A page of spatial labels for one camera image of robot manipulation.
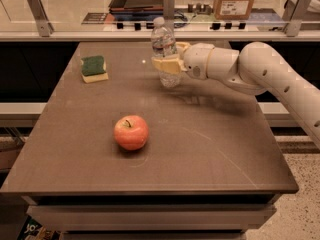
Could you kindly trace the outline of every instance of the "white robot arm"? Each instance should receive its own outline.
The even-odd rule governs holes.
[[[191,78],[215,79],[249,95],[269,91],[320,149],[320,91],[271,46],[253,42],[239,53],[212,44],[178,43],[178,51],[179,58],[153,58],[153,65],[169,73],[176,73],[179,67]]]

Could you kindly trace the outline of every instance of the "apple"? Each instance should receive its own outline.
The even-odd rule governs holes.
[[[132,151],[142,148],[148,139],[149,128],[146,121],[137,115],[121,118],[114,126],[115,141],[124,149]]]

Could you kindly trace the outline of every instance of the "clear plastic bottle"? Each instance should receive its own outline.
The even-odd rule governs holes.
[[[163,17],[153,20],[154,29],[151,33],[151,43],[154,57],[167,57],[177,54],[176,40],[170,28],[165,26]],[[180,84],[181,74],[170,74],[159,71],[160,81],[166,88],[173,88]]]

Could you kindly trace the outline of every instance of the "speckled floor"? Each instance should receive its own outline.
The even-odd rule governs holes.
[[[247,240],[318,240],[320,151],[307,136],[276,136],[276,140],[300,190],[295,195],[283,195],[275,204],[275,215],[260,229],[249,230]],[[12,145],[10,138],[0,138],[0,148]],[[22,200],[0,196],[1,239],[16,239],[26,219],[25,211]]]

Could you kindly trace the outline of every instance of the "sponge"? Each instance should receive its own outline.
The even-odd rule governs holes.
[[[108,80],[107,66],[101,55],[81,59],[82,78],[86,83]]]

